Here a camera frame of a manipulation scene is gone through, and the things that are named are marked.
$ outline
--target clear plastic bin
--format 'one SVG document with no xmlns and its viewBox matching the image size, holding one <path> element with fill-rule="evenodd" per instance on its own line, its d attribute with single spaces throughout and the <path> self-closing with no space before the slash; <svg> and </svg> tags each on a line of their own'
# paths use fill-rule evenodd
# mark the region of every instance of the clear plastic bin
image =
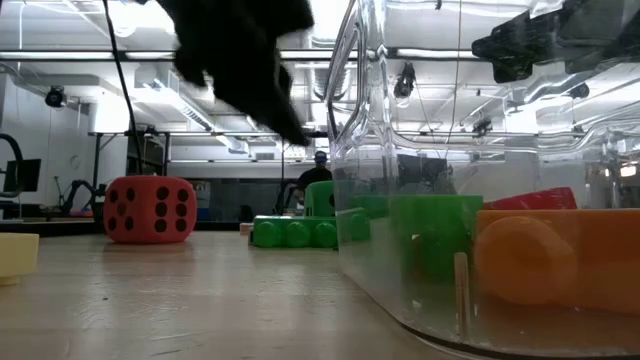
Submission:
<svg viewBox="0 0 640 360">
<path fill-rule="evenodd" d="M 480 356 L 640 355 L 640 1 L 359 0 L 328 94 L 346 273 Z"/>
</svg>

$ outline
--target ceiling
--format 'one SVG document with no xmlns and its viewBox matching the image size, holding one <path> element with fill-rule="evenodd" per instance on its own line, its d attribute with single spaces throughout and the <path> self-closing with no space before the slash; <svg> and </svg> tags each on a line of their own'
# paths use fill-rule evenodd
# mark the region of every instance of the ceiling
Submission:
<svg viewBox="0 0 640 360">
<path fill-rule="evenodd" d="M 534 13 L 556 9 L 560 0 L 388 0 L 384 22 L 385 46 L 401 49 L 468 51 L 471 43 L 488 36 L 491 30 L 514 16 L 533 9 Z M 316 27 L 309 32 L 290 35 L 280 41 L 282 49 L 313 47 L 312 39 L 331 43 L 335 39 L 348 0 L 311 1 Z M 123 50 L 161 51 L 175 47 L 171 22 L 155 3 L 144 7 L 112 1 L 114 23 Z M 2 50 L 109 50 L 106 23 L 100 1 L 4 0 L 0 14 L 0 48 Z M 388 60 L 386 74 L 390 86 L 397 81 L 406 60 Z M 596 114 L 606 116 L 635 100 L 635 84 L 640 74 L 635 64 L 620 64 L 604 72 L 585 75 L 591 94 L 586 99 L 572 99 L 566 94 L 547 91 L 531 104 L 514 108 L 509 101 L 527 94 L 540 84 L 560 84 L 567 80 L 562 64 L 550 63 L 534 68 L 533 76 L 519 82 L 497 84 L 492 66 L 479 61 L 412 60 L 417 88 L 408 100 L 390 103 L 391 120 L 396 130 L 435 132 L 471 131 L 483 119 L 493 121 L 494 131 L 558 132 L 570 131 L 576 123 L 588 125 Z M 5 65 L 17 67 L 16 63 Z M 324 83 L 327 63 L 288 63 L 294 75 L 292 99 L 301 121 L 310 127 L 324 124 L 320 99 L 314 95 L 314 80 Z M 194 125 L 166 97 L 145 88 L 138 81 L 148 66 L 165 76 L 168 64 L 125 63 L 128 87 L 136 105 L 139 122 L 159 129 L 194 131 Z M 95 102 L 100 93 L 118 93 L 115 65 L 105 63 L 29 62 L 21 64 L 21 75 L 34 85 L 64 81 L 71 95 L 82 102 Z M 86 85 L 86 77 L 98 78 Z M 355 76 L 351 76 L 342 107 L 353 105 Z M 218 130 L 255 131 L 254 124 L 235 109 L 211 97 L 210 92 L 194 89 L 181 82 L 173 87 L 189 103 L 209 116 Z"/>
</svg>

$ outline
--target person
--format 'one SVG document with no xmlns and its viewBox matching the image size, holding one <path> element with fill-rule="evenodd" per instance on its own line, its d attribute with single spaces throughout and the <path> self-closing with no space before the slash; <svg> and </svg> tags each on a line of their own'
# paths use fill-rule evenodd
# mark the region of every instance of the person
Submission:
<svg viewBox="0 0 640 360">
<path fill-rule="evenodd" d="M 304 193 L 307 190 L 307 186 L 319 181 L 333 180 L 331 171 L 327 169 L 327 153 L 324 151 L 317 151 L 313 159 L 316 162 L 316 167 L 305 171 L 298 181 L 293 192 L 293 196 L 298 199 L 298 203 L 304 204 Z"/>
</svg>

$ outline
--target die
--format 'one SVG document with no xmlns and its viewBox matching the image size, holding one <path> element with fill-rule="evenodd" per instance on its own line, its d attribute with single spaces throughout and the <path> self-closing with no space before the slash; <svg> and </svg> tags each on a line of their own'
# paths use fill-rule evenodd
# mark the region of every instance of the die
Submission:
<svg viewBox="0 0 640 360">
<path fill-rule="evenodd" d="M 180 178 L 127 176 L 107 189 L 104 227 L 116 243 L 183 242 L 193 231 L 196 217 L 195 191 Z"/>
</svg>

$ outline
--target wooden table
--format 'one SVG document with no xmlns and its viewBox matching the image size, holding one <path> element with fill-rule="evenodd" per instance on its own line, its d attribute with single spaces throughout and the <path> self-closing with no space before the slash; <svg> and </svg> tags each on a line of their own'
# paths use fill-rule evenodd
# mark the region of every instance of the wooden table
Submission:
<svg viewBox="0 0 640 360">
<path fill-rule="evenodd" d="M 401 329 L 338 254 L 259 250 L 238 233 L 122 246 L 41 240 L 39 269 L 0 288 L 3 360 L 452 359 Z"/>
</svg>

